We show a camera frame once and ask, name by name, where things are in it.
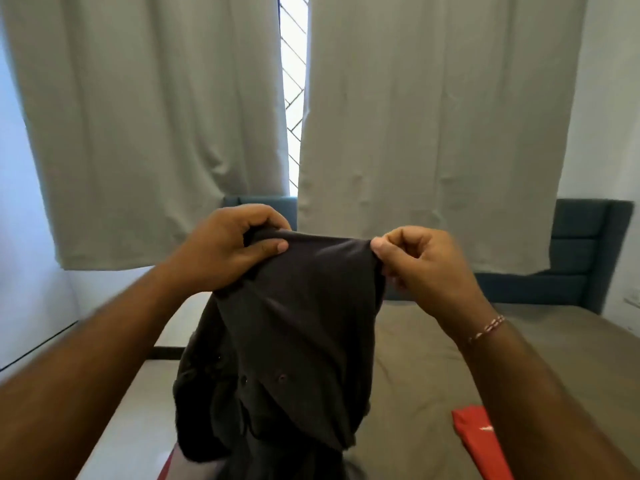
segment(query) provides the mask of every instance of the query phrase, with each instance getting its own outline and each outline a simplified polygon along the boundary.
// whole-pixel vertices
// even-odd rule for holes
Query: brown bed sheet
[[[640,339],[575,306],[497,305],[640,467]],[[480,398],[435,320],[386,303],[376,322],[371,412],[347,457],[370,480],[480,479],[451,411]]]

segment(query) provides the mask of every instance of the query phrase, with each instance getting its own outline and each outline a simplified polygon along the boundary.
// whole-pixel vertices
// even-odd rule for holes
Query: wall socket
[[[640,287],[629,288],[625,293],[625,301],[629,305],[640,308]]]

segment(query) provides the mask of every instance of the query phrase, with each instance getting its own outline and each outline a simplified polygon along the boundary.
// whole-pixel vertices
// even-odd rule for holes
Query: dark shirt
[[[229,457],[220,478],[345,478],[342,451],[368,412],[384,293],[369,241],[258,228],[289,249],[219,290],[173,386],[178,443]]]

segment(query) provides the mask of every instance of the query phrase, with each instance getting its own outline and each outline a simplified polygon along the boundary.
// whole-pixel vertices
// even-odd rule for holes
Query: blue headboard
[[[296,197],[226,197],[224,206],[265,203],[298,225]],[[633,202],[558,199],[549,247],[551,268],[530,276],[478,273],[482,290],[494,303],[576,305],[601,313]],[[392,290],[388,299],[407,299]]]

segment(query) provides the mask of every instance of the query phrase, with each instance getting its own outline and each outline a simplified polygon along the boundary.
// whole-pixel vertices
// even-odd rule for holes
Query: bed
[[[225,203],[256,201],[275,207],[295,228],[294,198],[231,197]],[[479,274],[478,280],[498,311],[640,467],[640,339],[598,316],[632,207],[624,201],[559,200],[550,270]],[[404,298],[389,294],[376,320],[371,411],[346,457],[370,480],[480,479],[451,421],[453,409],[480,403],[471,376],[437,323]],[[167,478],[204,478],[190,476],[179,450],[173,456]]]

